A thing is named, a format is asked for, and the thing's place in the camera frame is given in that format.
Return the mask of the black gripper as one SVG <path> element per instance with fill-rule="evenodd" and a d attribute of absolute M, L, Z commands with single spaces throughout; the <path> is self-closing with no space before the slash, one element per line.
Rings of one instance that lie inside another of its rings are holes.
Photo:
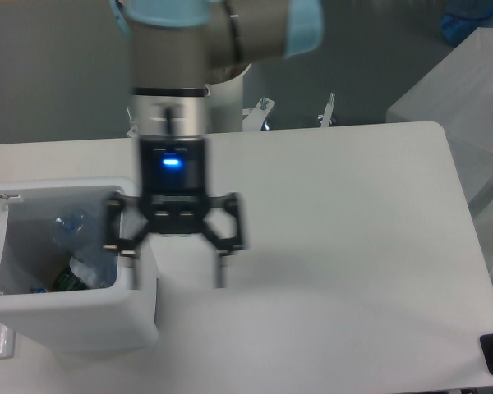
<path fill-rule="evenodd" d="M 215 252 L 214 286 L 225 288 L 228 260 L 247 248 L 242 196 L 235 192 L 208 196 L 203 137 L 143 135 L 138 138 L 138 150 L 141 197 L 138 202 L 121 191 L 107 195 L 103 249 L 116 256 L 121 268 L 132 270 L 133 285 L 138 288 L 145 218 L 151 233 L 202 233 Z"/>

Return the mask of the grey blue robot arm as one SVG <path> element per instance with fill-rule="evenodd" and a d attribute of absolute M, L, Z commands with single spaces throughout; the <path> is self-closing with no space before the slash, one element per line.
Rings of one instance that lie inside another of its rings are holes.
<path fill-rule="evenodd" d="M 105 203 L 104 248 L 133 256 L 148 235 L 203 236 L 217 287 L 228 256 L 245 249 L 241 198 L 211 196 L 210 72 L 316 49 L 318 1 L 114 1 L 130 36 L 141 192 Z"/>

